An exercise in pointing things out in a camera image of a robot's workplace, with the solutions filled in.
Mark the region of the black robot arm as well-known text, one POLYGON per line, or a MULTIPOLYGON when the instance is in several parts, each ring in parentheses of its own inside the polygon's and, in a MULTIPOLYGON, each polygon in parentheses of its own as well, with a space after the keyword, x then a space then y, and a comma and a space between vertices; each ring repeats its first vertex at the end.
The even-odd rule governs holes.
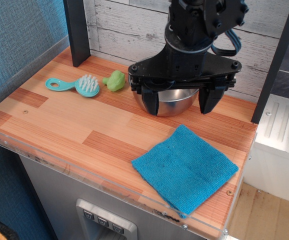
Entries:
POLYGON ((160 93, 189 89, 198 92, 200 112, 210 113, 242 69, 233 60, 242 47, 233 29, 244 24, 248 11, 243 0, 173 0, 164 48, 128 68, 144 110, 158 116, 160 93))

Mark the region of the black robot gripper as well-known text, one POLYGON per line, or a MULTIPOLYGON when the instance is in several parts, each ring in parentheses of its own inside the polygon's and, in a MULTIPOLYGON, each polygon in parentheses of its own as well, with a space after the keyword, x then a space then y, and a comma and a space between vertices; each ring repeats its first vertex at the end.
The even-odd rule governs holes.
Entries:
POLYGON ((131 65, 128 68, 129 85, 132 91, 142 92, 145 110, 158 115, 158 92, 200 89, 200 112, 204 115, 210 113, 224 92, 234 87, 235 75, 242 69, 239 61, 210 53, 212 47, 212 44, 207 44, 197 49, 180 50, 166 43, 157 55, 131 65))

